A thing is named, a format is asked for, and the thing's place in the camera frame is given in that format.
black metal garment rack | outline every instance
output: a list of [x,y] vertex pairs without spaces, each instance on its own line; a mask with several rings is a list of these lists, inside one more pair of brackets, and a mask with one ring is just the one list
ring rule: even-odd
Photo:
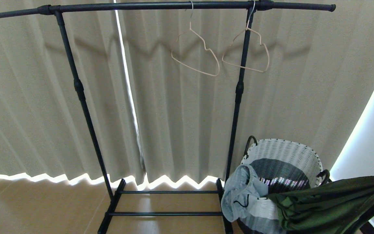
[[[259,0],[259,1],[231,1],[231,2],[193,2],[195,9],[247,9],[246,20],[249,19],[249,28],[252,26],[252,19],[255,11],[263,11],[269,9],[312,9],[312,10],[325,10],[333,12],[336,8],[335,5],[324,5],[324,4],[310,4],[310,3],[275,3],[271,0]],[[233,234],[232,225],[227,221],[222,212],[116,212],[116,206],[122,194],[218,194],[219,202],[223,196],[223,187],[221,185],[221,179],[217,179],[216,187],[217,190],[212,191],[124,191],[125,180],[121,179],[118,188],[113,194],[112,188],[110,187],[110,181],[107,177],[105,163],[102,158],[99,143],[96,138],[95,129],[93,128],[92,119],[90,117],[89,109],[87,107],[86,98],[84,95],[83,84],[77,74],[76,65],[74,63],[73,54],[71,52],[69,39],[67,37],[66,27],[64,25],[63,13],[64,12],[80,12],[80,11],[98,11],[98,10],[145,10],[145,9],[191,9],[192,2],[149,2],[149,3],[100,3],[100,4],[81,4],[81,5],[67,5],[67,6],[51,6],[45,5],[34,9],[22,9],[9,12],[1,12],[0,18],[8,18],[21,15],[55,15],[58,26],[60,28],[61,37],[63,39],[64,48],[66,50],[67,59],[69,60],[71,73],[74,79],[74,89],[77,92],[80,103],[83,108],[83,113],[86,118],[86,123],[89,128],[90,135],[92,137],[93,146],[98,157],[99,165],[102,170],[103,177],[105,179],[106,188],[110,197],[110,205],[105,213],[105,217],[99,227],[98,233],[105,234],[108,230],[110,221],[113,216],[222,216],[224,230],[227,234]],[[241,66],[246,66],[246,58],[248,55],[250,31],[245,32],[245,38],[243,41],[242,60]],[[233,113],[233,124],[230,136],[229,153],[227,156],[227,168],[225,180],[229,178],[230,165],[233,155],[233,147],[236,136],[236,128],[239,117],[239,108],[242,100],[242,94],[244,89],[243,78],[245,76],[245,69],[241,68],[239,73],[239,81],[236,86],[236,97],[235,97],[235,108]]]

pink clothes hanger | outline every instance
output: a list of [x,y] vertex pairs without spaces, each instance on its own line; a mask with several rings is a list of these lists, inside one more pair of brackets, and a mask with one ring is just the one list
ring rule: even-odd
[[197,70],[197,69],[195,69],[195,68],[192,68],[192,67],[190,67],[189,65],[184,64],[183,62],[181,62],[181,61],[179,61],[178,59],[174,58],[174,56],[172,55],[173,49],[171,49],[171,58],[174,59],[175,61],[179,62],[180,64],[182,64],[182,65],[184,65],[184,66],[186,66],[186,67],[188,67],[188,68],[194,70],[194,71],[197,71],[197,72],[200,72],[200,73],[202,73],[202,74],[209,75],[209,76],[216,77],[216,76],[218,76],[218,74],[220,73],[220,64],[218,63],[218,59],[217,59],[216,55],[214,54],[214,52],[212,51],[212,49],[209,49],[209,48],[206,47],[206,41],[205,41],[205,39],[203,39],[203,37],[201,37],[201,36],[200,36],[197,32],[195,32],[193,29],[191,29],[191,18],[192,18],[192,16],[193,16],[194,5],[193,5],[193,2],[192,2],[192,1],[190,1],[190,2],[191,2],[191,7],[192,7],[192,11],[191,11],[191,15],[190,15],[190,28],[189,28],[187,31],[182,32],[180,35],[178,35],[178,37],[177,37],[177,39],[175,40],[174,43],[176,43],[176,42],[178,41],[178,39],[180,38],[180,36],[183,35],[183,34],[185,34],[185,33],[193,32],[194,34],[196,34],[196,36],[198,36],[198,37],[203,41],[203,45],[205,46],[205,50],[206,50],[206,51],[210,51],[210,52],[212,53],[214,59],[216,60],[216,62],[217,62],[217,73],[216,73],[216,74],[206,73],[206,72],[203,72],[203,71],[199,71],[199,70]]
[[262,73],[263,73],[263,72],[266,72],[266,71],[268,70],[268,68],[269,68],[270,58],[269,58],[268,48],[267,48],[267,46],[266,46],[265,43],[262,43],[262,36],[261,36],[261,34],[259,34],[257,31],[254,31],[254,30],[252,30],[252,29],[249,28],[249,20],[250,20],[250,18],[248,19],[248,22],[246,23],[246,28],[245,28],[243,31],[241,31],[241,32],[240,32],[240,33],[239,33],[235,38],[233,38],[232,43],[230,43],[230,45],[227,46],[227,48],[229,48],[230,46],[232,46],[232,45],[233,45],[233,42],[236,40],[236,38],[237,38],[240,34],[242,34],[244,31],[249,30],[249,31],[251,31],[251,32],[253,32],[253,33],[256,33],[256,34],[259,36],[259,45],[265,47],[266,54],[268,55],[268,63],[266,64],[266,68],[265,68],[265,70],[261,71],[261,70],[257,70],[257,69],[254,69],[254,68],[242,67],[242,66],[240,66],[240,65],[236,65],[236,64],[233,64],[233,63],[230,63],[230,62],[225,61],[225,60],[224,60],[224,55],[226,54],[227,50],[226,50],[226,52],[223,53],[223,56],[222,56],[221,60],[222,60],[223,62],[225,62],[225,63],[227,63],[227,64],[230,64],[230,65],[233,65],[233,66],[235,66],[235,67],[244,68],[244,69],[249,69],[249,70],[252,70],[252,71],[262,72]]

beige curtain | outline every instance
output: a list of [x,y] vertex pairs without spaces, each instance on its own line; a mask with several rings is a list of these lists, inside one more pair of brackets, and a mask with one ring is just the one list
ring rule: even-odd
[[[0,2],[0,11],[82,1]],[[281,138],[309,145],[330,169],[374,88],[374,2],[321,1],[335,12],[272,9],[252,28],[268,45],[267,73],[245,73],[232,169],[245,141]],[[114,12],[64,13],[78,72],[111,180],[135,175],[223,177],[239,69],[221,62],[243,30],[246,10],[194,10],[193,29],[217,55],[210,77],[171,59],[191,10],[120,11],[124,51],[138,118],[131,113]],[[240,63],[243,34],[226,59]],[[251,37],[248,66],[264,68]],[[175,56],[213,73],[201,41],[186,34]],[[101,176],[53,16],[0,19],[0,174]]]
[[[0,1],[0,12],[80,3]],[[111,180],[142,181],[115,13],[64,20]],[[0,19],[0,174],[22,172],[102,176],[54,16]]]
[[[362,113],[374,88],[374,2],[316,3],[337,9],[255,14],[253,28],[269,48],[271,65],[264,74],[245,73],[231,172],[249,135],[309,145],[330,169]],[[148,178],[223,177],[239,68],[221,63],[214,78],[172,60],[171,44],[188,30],[191,10],[119,13]],[[245,17],[243,9],[195,9],[192,27],[221,62]],[[257,44],[252,34],[247,65],[263,69],[267,57]],[[239,64],[242,45],[243,34],[226,59]],[[215,72],[212,55],[193,33],[173,48],[184,63]]]

basket handle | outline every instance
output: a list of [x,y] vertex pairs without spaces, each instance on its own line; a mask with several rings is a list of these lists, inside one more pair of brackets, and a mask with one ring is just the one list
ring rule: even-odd
[[251,143],[251,139],[254,140],[254,142],[255,142],[256,145],[258,145],[258,142],[256,142],[256,138],[254,136],[249,136],[248,142],[246,142],[245,152],[243,153],[244,156],[248,153],[249,144]]
[[322,182],[319,184],[320,186],[321,185],[325,185],[326,183],[328,183],[328,182],[331,182],[330,181],[330,172],[326,169],[326,170],[324,170],[324,171],[322,171],[322,172],[320,172],[320,173],[318,173],[318,175],[317,175],[317,177],[321,177],[321,178],[323,178],[322,179]]

dark baseboard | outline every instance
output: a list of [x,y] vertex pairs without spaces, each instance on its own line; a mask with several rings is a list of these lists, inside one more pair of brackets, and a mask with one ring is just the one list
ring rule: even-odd
[[374,234],[374,227],[370,224],[370,222],[365,223],[361,228],[360,231],[363,234]]

